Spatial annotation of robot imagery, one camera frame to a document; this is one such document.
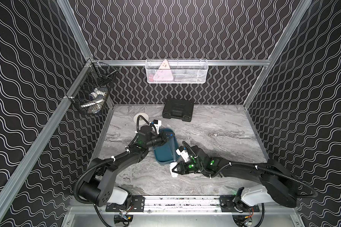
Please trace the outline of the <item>clear test tube blue cap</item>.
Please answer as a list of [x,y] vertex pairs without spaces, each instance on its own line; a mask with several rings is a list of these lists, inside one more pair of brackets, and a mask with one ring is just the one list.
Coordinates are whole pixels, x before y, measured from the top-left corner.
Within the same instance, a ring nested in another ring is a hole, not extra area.
[[176,162],[177,161],[177,153],[176,153],[176,147],[175,147],[175,139],[173,139],[173,145],[170,146],[170,152],[171,152],[171,155],[172,155],[172,160],[173,162]]

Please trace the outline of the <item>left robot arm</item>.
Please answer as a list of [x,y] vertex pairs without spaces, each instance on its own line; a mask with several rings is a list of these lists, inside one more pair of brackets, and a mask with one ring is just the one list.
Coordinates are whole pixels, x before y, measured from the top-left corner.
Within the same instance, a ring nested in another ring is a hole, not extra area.
[[123,153],[108,159],[95,158],[74,185],[74,198],[95,208],[115,204],[121,210],[131,207],[132,196],[122,188],[115,187],[116,178],[126,168],[142,161],[150,148],[170,142],[175,133],[158,129],[159,121],[147,121],[143,115],[136,119],[135,137]]

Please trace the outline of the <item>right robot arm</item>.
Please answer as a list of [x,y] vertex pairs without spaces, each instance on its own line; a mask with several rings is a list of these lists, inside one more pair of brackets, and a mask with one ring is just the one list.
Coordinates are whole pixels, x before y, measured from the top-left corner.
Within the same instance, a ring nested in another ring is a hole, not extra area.
[[240,187],[231,202],[225,202],[224,207],[230,207],[239,213],[268,202],[295,208],[299,198],[318,196],[315,188],[300,181],[275,160],[269,159],[266,163],[244,163],[211,157],[200,147],[191,147],[186,142],[182,143],[178,152],[183,156],[183,160],[171,169],[175,174],[202,174],[210,179],[231,177],[257,183],[254,187]]

